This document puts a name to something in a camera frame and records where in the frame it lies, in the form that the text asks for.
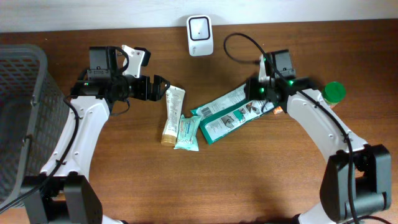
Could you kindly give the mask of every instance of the tube cap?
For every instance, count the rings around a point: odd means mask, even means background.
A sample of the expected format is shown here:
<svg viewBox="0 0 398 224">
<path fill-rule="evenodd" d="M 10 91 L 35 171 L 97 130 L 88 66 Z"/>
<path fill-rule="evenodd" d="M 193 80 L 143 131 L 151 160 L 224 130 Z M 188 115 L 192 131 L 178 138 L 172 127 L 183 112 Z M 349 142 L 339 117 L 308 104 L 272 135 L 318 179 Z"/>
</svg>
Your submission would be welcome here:
<svg viewBox="0 0 398 224">
<path fill-rule="evenodd" d="M 175 146 L 176 142 L 177 142 L 177 137 L 169 134 L 164 134 L 162 135 L 162 140 L 160 143 L 163 146 Z"/>
<path fill-rule="evenodd" d="M 328 83 L 322 90 L 322 96 L 330 103 L 338 103 L 346 96 L 346 89 L 339 82 Z"/>
</svg>

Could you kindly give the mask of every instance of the green cap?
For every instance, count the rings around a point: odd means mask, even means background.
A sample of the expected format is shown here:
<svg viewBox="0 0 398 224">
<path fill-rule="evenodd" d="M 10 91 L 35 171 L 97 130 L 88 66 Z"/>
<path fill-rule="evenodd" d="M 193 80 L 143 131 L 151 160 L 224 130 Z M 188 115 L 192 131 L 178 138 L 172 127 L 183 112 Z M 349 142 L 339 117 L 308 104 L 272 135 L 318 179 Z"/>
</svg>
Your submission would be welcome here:
<svg viewBox="0 0 398 224">
<path fill-rule="evenodd" d="M 331 82 L 323 89 L 322 96 L 330 103 L 338 103 L 346 96 L 346 89 L 340 82 Z"/>
</svg>

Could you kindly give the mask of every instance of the gray basket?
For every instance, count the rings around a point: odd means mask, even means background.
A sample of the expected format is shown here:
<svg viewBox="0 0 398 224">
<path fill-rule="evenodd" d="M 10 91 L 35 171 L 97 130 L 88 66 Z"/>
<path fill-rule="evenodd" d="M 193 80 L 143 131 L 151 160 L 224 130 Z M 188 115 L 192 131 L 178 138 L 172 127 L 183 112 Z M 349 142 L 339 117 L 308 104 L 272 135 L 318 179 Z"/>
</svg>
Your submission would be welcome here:
<svg viewBox="0 0 398 224">
<path fill-rule="evenodd" d="M 0 207 L 51 156 L 67 120 L 63 97 L 42 49 L 0 45 Z"/>
</svg>

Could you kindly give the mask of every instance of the white tube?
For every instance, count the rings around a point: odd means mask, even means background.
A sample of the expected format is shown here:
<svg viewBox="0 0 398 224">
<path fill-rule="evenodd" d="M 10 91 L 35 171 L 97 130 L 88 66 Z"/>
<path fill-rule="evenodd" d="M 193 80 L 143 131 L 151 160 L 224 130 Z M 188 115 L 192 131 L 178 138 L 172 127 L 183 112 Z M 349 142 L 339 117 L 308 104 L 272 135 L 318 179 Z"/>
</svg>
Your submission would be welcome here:
<svg viewBox="0 0 398 224">
<path fill-rule="evenodd" d="M 178 124 L 181 117 L 182 101 L 185 90 L 170 86 L 166 91 L 167 121 L 163 130 L 162 141 L 164 146 L 175 146 L 178 134 Z"/>
</svg>

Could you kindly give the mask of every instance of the brown wooden tabletop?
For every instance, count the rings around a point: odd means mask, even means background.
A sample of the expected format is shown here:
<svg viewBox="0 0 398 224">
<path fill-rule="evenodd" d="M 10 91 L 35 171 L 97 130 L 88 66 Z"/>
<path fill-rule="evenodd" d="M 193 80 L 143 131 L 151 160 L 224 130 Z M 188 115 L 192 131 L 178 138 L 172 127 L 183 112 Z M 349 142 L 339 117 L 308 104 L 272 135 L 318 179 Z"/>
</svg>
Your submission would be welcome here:
<svg viewBox="0 0 398 224">
<path fill-rule="evenodd" d="M 266 51 L 289 49 L 298 77 L 344 84 L 347 95 L 336 114 L 392 154 L 393 203 L 377 215 L 397 223 L 398 20 L 214 26 L 213 54 L 196 58 L 188 53 L 185 27 L 0 34 L 0 43 L 44 49 L 64 94 L 89 65 L 89 46 L 145 47 L 152 57 L 142 74 L 162 75 L 184 88 L 183 113 L 189 117 L 191 109 L 258 72 L 225 55 L 223 40 L 232 32 L 250 35 Z M 239 37 L 229 49 L 243 59 L 260 56 Z M 289 115 L 265 115 L 211 146 L 198 131 L 200 151 L 190 152 L 160 145 L 165 100 L 131 103 L 128 113 L 105 124 L 91 162 L 90 183 L 105 215 L 131 223 L 237 223 L 292 217 L 319 202 L 326 162 Z M 115 110 L 124 107 L 118 103 Z M 0 222 L 28 219 L 23 208 L 15 208 Z"/>
</svg>

